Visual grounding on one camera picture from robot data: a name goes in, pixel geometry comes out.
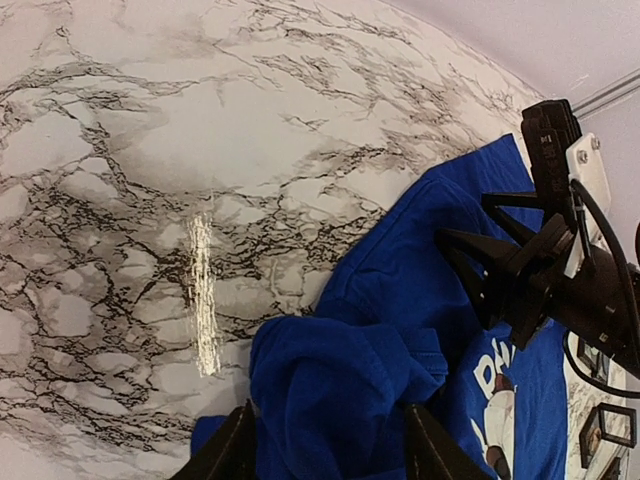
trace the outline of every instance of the white mounting plate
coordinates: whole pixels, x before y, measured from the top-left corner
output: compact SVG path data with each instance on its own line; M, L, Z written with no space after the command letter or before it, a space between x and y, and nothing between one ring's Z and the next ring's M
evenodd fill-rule
M609 182L604 171L602 155L600 153L600 142L593 133L587 133L567 149L567 164L569 166L569 181L579 180L587 189L591 196L606 214L611 209L611 191ZM591 243L600 240L600 229L596 225L593 216L587 212L587 229ZM565 275L573 278L580 271L584 261L584 252L580 238L577 236L567 262Z

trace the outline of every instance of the blue t-shirt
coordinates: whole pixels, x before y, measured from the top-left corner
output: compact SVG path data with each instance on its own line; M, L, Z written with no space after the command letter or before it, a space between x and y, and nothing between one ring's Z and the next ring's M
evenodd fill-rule
M561 328L514 356L508 327L482 330L433 239L438 228L508 239L481 195L532 189L511 136L428 171L340 261L314 317L281 317L258 331L250 376L262 415L259 478L404 480L402 405L427 402L488 472L487 462L518 479L564 478ZM510 213L539 229L540 212ZM199 421L193 451L218 423Z

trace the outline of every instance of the black cable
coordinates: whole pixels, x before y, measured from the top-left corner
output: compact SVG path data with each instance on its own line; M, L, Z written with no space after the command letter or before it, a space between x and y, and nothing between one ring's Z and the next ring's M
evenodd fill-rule
M622 246L616 237L611 224L605 217L602 210L598 206L598 202L594 200L585 186L578 180L571 181L571 188L578 194L580 199L587 206L587 209L596 221L598 228L604 236L604 240L611 250L613 261L616 264L618 270L618 278L622 285L622 293L624 294L625 303L627 306L627 313L630 316L631 322L631 342L634 348L634 357L636 363L640 365L640 317L638 316L638 306L636 304L636 298L633 293L633 285L631 284L631 277L629 276L629 269L627 268L627 259L624 256Z
M638 230L636 230L636 258L638 259L638 265L640 265L640 223L638 224Z
M580 242L582 251L584 252L584 265L595 270L595 263L591 254L591 242L589 241L589 229L587 228L587 216L584 211L584 203L577 193L573 193L573 207L576 212L576 220L578 221L578 233L580 234Z
M620 390L618 388L605 385L604 383L596 382L593 378L591 378L589 375L587 375L582 370L580 370L580 367L578 367L578 364L573 359L573 355L571 354L571 350L569 349L570 333L571 332L569 330L564 332L564 336L562 337L562 348L564 349L564 354L567 357L567 360L569 361L569 365L571 366L571 369L576 373L576 375L578 375L578 377L580 377L581 380L585 381L592 387L595 387L598 390L603 391L604 393L608 393L609 395L615 395L616 397L623 397L623 398L640 399L640 392Z

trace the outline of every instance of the white marble countertop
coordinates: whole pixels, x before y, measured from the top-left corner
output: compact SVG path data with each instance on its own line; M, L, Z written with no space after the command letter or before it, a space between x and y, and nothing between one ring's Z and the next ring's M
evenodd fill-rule
M571 335L569 346L576 355L578 339L575 335ZM584 367L583 371L587 372L582 362L577 361L578 366ZM591 409L599 403L611 403L614 405L625 406L625 399L608 395L600 390L585 384L573 372L568 362L564 364L565 377L567 378L567 388L569 397L569 452L567 459L567 479L593 479L597 480L604 473L605 469L617 452L618 445L610 442L600 442L589 469L585 470L580 465L580 444L578 435L584 426ZM609 382L610 386L623 389L626 387L626 371L615 362L611 362L609 366ZM621 436L628 435L625 431L623 419L617 418L615 422L609 424L612 431L619 432Z
M0 45L8 480L175 472L194 418L246 398L260 323L309 312L421 173L540 100L368 0L4 0ZM205 378L186 308L203 212L225 344Z

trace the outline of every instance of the folded fabric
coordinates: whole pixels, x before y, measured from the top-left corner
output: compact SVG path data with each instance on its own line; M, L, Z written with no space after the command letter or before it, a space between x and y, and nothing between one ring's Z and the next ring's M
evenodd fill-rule
M316 315L350 325L436 329L449 368L481 331L458 277L437 249L439 228L511 240L483 211L489 192L530 192L511 135L425 173L338 264ZM510 209L534 230L542 214Z
M483 212L481 195L531 190L510 136L428 171L339 262L314 317L282 317L262 326L250 368L251 395L261 412L259 478L406 478L402 405L440 401L434 395L447 365L455 378L466 378L469 373L458 365L473 364L465 352L483 334L434 233L446 227L508 238ZM540 227L539 212L510 213ZM555 341L542 338L536 342ZM528 362L528 351L516 358L523 372L540 368L539 356ZM561 361L544 365L562 369ZM472 458L487 467L475 431L463 428L487 402L470 391L467 405L466 390L451 391L456 388L465 392L460 401L450 409L441 403L437 413ZM566 415L566 398L559 405ZM532 403L523 414L529 420L522 428L532 441L538 412L544 410ZM194 451L214 433L216 421L198 422ZM560 448L566 444L566 425L555 441Z

